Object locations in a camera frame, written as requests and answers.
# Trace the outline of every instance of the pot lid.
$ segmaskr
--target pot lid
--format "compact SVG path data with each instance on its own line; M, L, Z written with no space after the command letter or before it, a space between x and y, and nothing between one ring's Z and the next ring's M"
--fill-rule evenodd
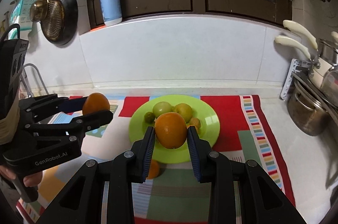
M335 41L329 41L325 39L318 39L319 42L333 48L338 53L338 44Z

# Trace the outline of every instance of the pot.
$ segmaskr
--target pot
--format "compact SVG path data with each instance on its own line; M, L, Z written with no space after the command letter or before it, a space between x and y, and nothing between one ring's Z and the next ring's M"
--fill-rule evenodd
M321 134L330 121L330 115L295 78L295 89L288 101L288 112L296 126L310 136Z
M331 35L334 41L329 41L316 39L304 26L294 21L284 20L283 26L295 34L301 34L307 37L312 48L317 51L316 56L312 60L312 70L309 70L309 79L320 89L325 73L332 66L338 65L338 34L332 32Z
M338 66L332 66L325 73L320 88L330 103L338 107Z

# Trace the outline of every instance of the green apple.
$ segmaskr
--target green apple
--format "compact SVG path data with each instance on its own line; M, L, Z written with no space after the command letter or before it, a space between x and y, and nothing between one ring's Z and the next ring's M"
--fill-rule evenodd
M172 112L172 105L168 102L158 102L153 107L153 113L155 114L155 117L158 118L161 114Z
M184 104L184 103L174 106L173 112L180 114L180 116L183 117L186 123L188 123L190 119L192 118L191 106Z

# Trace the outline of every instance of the kitchen counter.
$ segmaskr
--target kitchen counter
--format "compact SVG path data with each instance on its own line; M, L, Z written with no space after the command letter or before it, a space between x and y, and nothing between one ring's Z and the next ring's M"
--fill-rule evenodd
M307 224L318 224L338 184L338 146L331 132L312 137L291 120L286 103L261 99L261 109L287 164L296 208Z

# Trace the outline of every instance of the screw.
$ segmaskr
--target screw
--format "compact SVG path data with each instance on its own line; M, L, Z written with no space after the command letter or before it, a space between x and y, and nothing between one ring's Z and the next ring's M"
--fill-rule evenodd
M76 137L76 136L74 136L74 135L72 135L72 136L69 136L69 140L70 140L70 141L72 141L72 142L74 142L74 141L76 141L76 140L77 140L77 137Z
M209 156L212 158L217 158L219 157L219 153L217 151L210 151Z
M132 151L126 151L123 155L126 158L130 158L130 157L132 157L134 155L134 153Z
M256 167L256 166L257 166L257 162L254 161L254 160L252 160L252 159L250 159L250 160L248 160L248 165L249 165L250 167Z
M86 166L87 166L87 167L92 167L92 166L94 166L95 164L96 164L96 161L93 160L93 159L90 159L90 160L88 160L88 161L86 162Z

